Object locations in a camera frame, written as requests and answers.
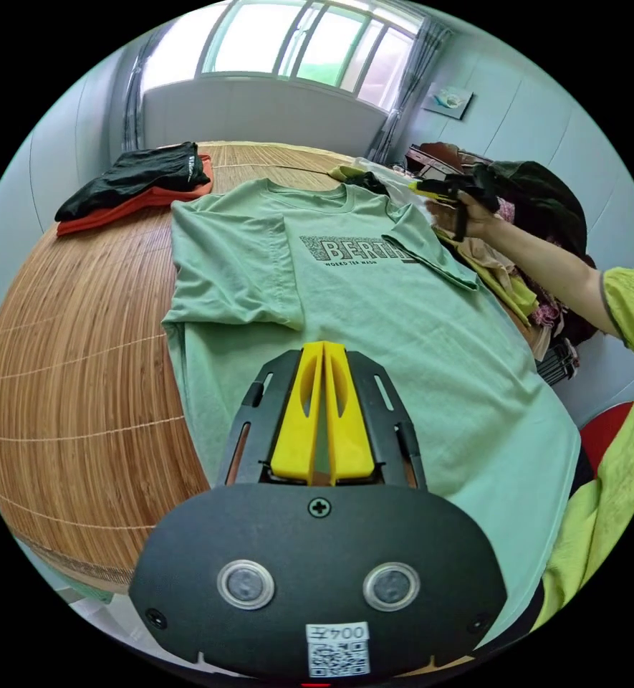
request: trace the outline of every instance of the person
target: person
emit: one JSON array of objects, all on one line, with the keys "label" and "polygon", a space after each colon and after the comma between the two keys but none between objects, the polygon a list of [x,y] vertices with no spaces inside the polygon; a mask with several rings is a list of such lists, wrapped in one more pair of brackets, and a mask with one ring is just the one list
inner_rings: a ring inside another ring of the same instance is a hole
[{"label": "person", "polygon": [[[459,198],[467,207],[468,237],[486,242],[571,311],[604,334],[622,340],[634,352],[634,268],[592,268],[577,256],[492,214],[467,193],[460,192]],[[426,207],[442,229],[454,228],[455,209],[432,200]],[[615,547],[633,514],[634,404],[606,451],[596,478],[579,487],[568,502],[542,578],[541,610],[531,630],[551,619],[586,584]],[[414,673],[444,668],[430,665]]]}]

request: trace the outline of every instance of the qr code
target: qr code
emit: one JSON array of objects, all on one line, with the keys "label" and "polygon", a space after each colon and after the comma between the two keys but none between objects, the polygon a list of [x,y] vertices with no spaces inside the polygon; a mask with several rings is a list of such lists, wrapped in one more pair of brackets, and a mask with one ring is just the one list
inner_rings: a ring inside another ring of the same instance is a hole
[{"label": "qr code", "polygon": [[353,643],[309,643],[309,675],[335,678],[368,674],[369,651],[366,641]]}]

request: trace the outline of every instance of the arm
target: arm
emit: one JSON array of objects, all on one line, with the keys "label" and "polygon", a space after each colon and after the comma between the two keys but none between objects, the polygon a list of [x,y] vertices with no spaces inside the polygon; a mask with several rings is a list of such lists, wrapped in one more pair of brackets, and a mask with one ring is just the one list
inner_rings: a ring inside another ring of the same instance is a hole
[{"label": "arm", "polygon": [[594,327],[620,337],[603,300],[599,270],[505,220],[495,220],[482,233],[487,244]]}]

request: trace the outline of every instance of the wall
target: wall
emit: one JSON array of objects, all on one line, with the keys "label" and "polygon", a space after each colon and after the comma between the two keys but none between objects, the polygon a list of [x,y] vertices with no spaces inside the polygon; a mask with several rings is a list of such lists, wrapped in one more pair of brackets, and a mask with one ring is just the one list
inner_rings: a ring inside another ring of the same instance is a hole
[{"label": "wall", "polygon": [[[443,141],[494,160],[534,160],[557,174],[585,211],[588,252],[600,269],[634,267],[634,182],[591,117],[551,77],[504,43],[458,35],[435,79],[472,90],[462,121],[419,110],[394,159],[411,143]],[[634,354],[599,334],[580,346],[581,368],[556,392],[579,425],[634,399]]]},{"label": "wall", "polygon": [[366,155],[385,113],[272,77],[204,77],[145,93],[145,146],[197,140],[289,143]]},{"label": "wall", "polygon": [[[0,306],[61,203],[110,165],[110,100],[122,52],[110,55],[66,91],[21,144],[0,180]],[[66,586],[21,548],[50,585]]]}]

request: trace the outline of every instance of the green t-shirt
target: green t-shirt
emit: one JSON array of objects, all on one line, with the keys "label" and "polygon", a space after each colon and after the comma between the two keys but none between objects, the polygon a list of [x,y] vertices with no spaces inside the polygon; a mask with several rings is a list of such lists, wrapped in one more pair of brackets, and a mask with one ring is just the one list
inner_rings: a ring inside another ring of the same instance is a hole
[{"label": "green t-shirt", "polygon": [[[602,276],[602,295],[625,345],[634,351],[634,269]],[[610,554],[634,515],[634,404],[606,451],[595,481],[572,496],[544,574],[538,628],[562,609]]]},{"label": "green t-shirt", "polygon": [[429,489],[494,546],[509,598],[485,641],[507,628],[545,569],[580,436],[476,273],[416,207],[350,185],[298,191],[261,179],[175,202],[171,236],[178,275],[163,326],[209,479],[268,360],[310,341],[360,351],[397,388]]}]

